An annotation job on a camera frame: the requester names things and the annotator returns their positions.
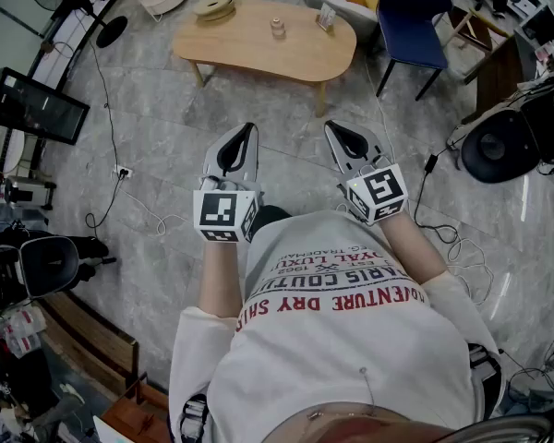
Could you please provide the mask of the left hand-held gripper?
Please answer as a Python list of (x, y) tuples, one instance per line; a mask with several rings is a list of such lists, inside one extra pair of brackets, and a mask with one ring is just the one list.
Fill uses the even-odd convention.
[(242, 124), (227, 131), (207, 150), (205, 174), (199, 190), (193, 192), (194, 228), (204, 241), (251, 242), (251, 227), (262, 197), (260, 185), (255, 183), (258, 149), (257, 126)]

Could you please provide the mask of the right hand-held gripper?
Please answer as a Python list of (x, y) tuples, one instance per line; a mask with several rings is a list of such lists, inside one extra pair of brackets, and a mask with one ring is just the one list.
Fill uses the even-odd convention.
[(350, 214), (371, 226), (406, 207), (408, 192), (401, 168), (381, 157), (381, 143), (370, 129), (328, 120), (324, 134), (343, 174), (339, 188)]

